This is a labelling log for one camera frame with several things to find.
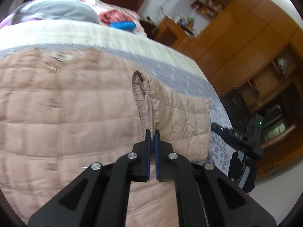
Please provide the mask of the beige quilted jacket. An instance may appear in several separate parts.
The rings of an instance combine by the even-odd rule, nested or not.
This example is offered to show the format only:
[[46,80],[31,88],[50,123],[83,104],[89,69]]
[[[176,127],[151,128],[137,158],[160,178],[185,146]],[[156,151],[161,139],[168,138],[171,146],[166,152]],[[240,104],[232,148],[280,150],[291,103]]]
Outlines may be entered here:
[[161,138],[205,159],[210,103],[198,77],[146,57],[100,49],[29,48],[1,59],[1,190],[23,221],[95,161],[115,162]]

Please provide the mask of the wooden wardrobe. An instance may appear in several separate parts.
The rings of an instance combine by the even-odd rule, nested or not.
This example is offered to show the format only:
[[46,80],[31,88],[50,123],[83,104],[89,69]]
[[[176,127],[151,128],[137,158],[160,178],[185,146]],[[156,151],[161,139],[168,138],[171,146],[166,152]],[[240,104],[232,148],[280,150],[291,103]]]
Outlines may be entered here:
[[302,30],[271,0],[215,0],[224,9],[195,38],[179,43],[219,96],[239,89],[258,111],[295,85],[302,92]]

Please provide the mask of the grey floral bedspread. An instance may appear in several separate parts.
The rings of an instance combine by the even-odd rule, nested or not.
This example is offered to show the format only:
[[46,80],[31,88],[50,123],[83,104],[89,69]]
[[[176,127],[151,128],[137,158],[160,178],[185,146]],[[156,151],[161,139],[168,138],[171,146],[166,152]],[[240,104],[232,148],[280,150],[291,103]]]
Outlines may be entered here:
[[[198,77],[194,92],[210,103],[210,124],[224,127],[231,123],[214,88],[197,64],[187,56],[147,37],[119,29],[77,21],[31,21],[1,29],[1,59],[29,48],[48,51],[100,49],[118,56],[146,57],[187,71]],[[211,132],[209,153],[205,159],[194,162],[212,162],[226,173],[232,156],[231,148]]]

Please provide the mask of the wooden side cabinet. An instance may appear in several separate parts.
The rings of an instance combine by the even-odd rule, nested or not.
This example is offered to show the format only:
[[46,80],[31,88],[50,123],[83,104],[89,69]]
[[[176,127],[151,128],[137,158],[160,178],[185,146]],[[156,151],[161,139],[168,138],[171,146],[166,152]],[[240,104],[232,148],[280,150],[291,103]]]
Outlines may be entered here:
[[193,41],[178,24],[167,16],[159,24],[155,40],[177,51],[183,50]]

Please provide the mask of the blue object on bed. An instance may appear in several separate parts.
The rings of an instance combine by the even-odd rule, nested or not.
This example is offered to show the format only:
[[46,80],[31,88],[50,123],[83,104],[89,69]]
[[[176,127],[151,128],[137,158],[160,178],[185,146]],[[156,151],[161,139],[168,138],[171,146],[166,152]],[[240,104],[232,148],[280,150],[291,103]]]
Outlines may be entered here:
[[110,27],[125,30],[125,31],[132,31],[136,29],[136,24],[134,22],[124,21],[124,22],[111,22],[109,24]]

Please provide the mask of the red patterned pillow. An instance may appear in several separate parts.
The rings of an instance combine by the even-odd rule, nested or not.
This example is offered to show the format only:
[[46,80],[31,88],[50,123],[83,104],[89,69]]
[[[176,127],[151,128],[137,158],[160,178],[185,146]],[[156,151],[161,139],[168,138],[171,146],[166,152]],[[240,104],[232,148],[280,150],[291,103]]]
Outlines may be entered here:
[[109,26],[111,22],[134,22],[136,24],[136,29],[128,32],[134,33],[145,33],[144,28],[139,22],[139,17],[136,14],[130,12],[120,11],[117,9],[110,9],[99,14],[99,20],[101,24]]

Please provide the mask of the grey pillow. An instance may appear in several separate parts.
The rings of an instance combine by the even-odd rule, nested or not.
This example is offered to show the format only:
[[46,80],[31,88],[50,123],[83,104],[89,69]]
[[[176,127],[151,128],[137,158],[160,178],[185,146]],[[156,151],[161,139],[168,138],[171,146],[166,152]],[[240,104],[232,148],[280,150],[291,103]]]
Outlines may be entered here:
[[66,20],[99,24],[97,13],[88,5],[69,0],[34,0],[12,13],[12,25],[36,20]]

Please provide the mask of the purple blanket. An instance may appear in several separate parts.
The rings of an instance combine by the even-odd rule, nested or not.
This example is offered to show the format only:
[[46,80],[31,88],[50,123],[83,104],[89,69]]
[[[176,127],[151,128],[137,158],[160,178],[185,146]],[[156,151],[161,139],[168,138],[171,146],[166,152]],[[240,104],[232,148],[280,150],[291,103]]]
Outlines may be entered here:
[[16,25],[29,21],[40,21],[43,20],[38,16],[26,15],[26,14],[16,14],[12,13],[8,15],[3,21],[1,21],[1,29],[5,26]]

